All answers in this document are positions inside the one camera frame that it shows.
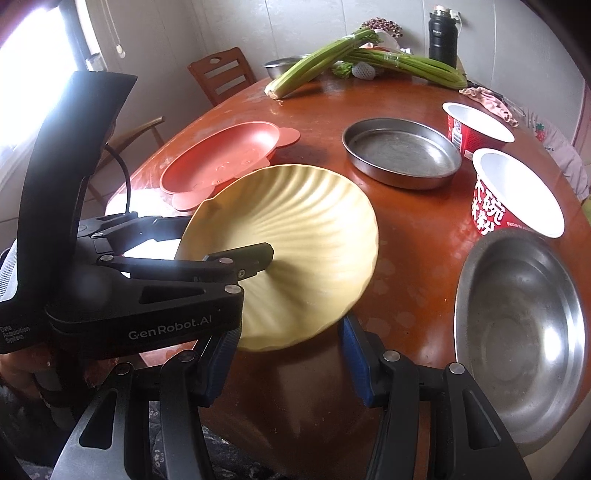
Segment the wooden table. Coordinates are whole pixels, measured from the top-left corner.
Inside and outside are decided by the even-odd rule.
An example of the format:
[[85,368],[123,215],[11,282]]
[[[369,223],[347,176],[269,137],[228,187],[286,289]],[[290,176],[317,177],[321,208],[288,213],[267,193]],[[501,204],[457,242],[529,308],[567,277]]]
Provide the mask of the wooden table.
[[[365,118],[400,117],[447,131],[443,102],[478,104],[457,92],[406,76],[372,82],[330,75],[283,101],[268,99],[258,82],[218,105],[176,135],[133,176],[141,215],[179,215],[158,190],[163,168],[206,136],[245,121],[270,121],[301,132],[295,145],[277,151],[278,163],[329,168],[353,180],[369,197],[379,226],[374,277],[354,311],[377,333],[421,365],[442,368],[454,360],[453,310],[464,260],[479,233],[470,206],[476,173],[469,161],[438,190],[414,192],[378,183],[356,170],[341,143],[343,130]],[[586,317],[591,313],[591,228],[560,170],[527,131],[505,151],[532,168],[563,210],[566,231],[551,246],[570,269]],[[586,368],[577,404],[591,387]],[[202,419],[216,433],[257,460],[288,475],[361,479],[374,441],[379,412],[357,399],[339,350],[336,326],[282,351],[238,352],[222,396]],[[421,421],[425,445],[428,421]],[[415,477],[424,476],[420,448]]]

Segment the ridged plate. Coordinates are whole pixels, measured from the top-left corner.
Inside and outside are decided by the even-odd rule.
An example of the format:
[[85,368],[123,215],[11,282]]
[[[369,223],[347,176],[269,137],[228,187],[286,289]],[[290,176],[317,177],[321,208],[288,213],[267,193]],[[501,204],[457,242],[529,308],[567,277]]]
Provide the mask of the ridged plate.
[[231,184],[197,209],[176,258],[260,242],[275,255],[245,290],[239,346],[263,351],[307,340],[339,320],[374,272],[378,226],[361,189],[330,170],[278,165]]

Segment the black thermos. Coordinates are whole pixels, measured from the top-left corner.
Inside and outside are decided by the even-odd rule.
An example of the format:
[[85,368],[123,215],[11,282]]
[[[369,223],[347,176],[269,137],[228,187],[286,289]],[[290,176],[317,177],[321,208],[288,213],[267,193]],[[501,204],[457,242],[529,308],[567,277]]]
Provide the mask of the black thermos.
[[450,15],[449,9],[440,5],[436,6],[435,11],[429,16],[429,58],[456,68],[456,21]]

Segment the chair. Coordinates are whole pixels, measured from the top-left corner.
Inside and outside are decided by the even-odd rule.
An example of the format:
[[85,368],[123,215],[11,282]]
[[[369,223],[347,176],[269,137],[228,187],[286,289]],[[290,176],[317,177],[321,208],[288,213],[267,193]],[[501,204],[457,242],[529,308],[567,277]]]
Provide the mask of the chair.
[[[164,145],[164,140],[158,132],[158,130],[156,129],[156,126],[164,123],[165,120],[166,119],[163,116],[155,118],[154,120],[150,120],[149,122],[140,125],[139,127],[129,130],[121,135],[118,135],[117,137],[111,138],[108,141],[108,144],[118,154],[121,154],[121,152],[123,152],[123,150],[125,150],[135,140],[137,140],[138,137],[150,130],[154,136],[154,139],[156,140],[156,143],[158,144],[158,148],[160,148]],[[96,166],[96,170],[94,174],[90,177],[90,179],[92,179],[94,175],[96,175],[99,171],[105,168],[113,160],[114,158],[111,156],[109,152],[107,152],[106,150],[103,151],[103,154],[101,155],[100,160]],[[90,194],[95,198],[95,200],[102,205],[103,208],[107,207],[107,200],[100,194],[100,192],[90,181],[88,182],[87,189],[90,192]]]
[[[232,63],[236,63],[237,65],[229,67]],[[214,106],[256,82],[250,65],[246,61],[246,58],[244,58],[242,50],[238,47],[214,53],[201,60],[194,61],[187,68]],[[217,92],[227,83],[240,77],[243,77],[244,80],[220,93]]]

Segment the metal bowl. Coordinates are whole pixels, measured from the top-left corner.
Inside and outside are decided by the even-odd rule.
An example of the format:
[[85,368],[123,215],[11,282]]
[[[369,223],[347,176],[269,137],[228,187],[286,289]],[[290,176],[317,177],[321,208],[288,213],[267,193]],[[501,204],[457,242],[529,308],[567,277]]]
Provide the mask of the metal bowl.
[[269,77],[275,80],[307,56],[308,55],[300,55],[299,57],[286,57],[284,59],[268,61],[265,63],[265,68],[267,69]]
[[457,288],[457,361],[522,455],[567,419],[583,375],[585,329],[567,270],[537,235],[505,228],[471,250]]
[[460,153],[437,130],[399,118],[371,118],[351,125],[343,145],[353,165],[387,185],[435,189],[462,165]]

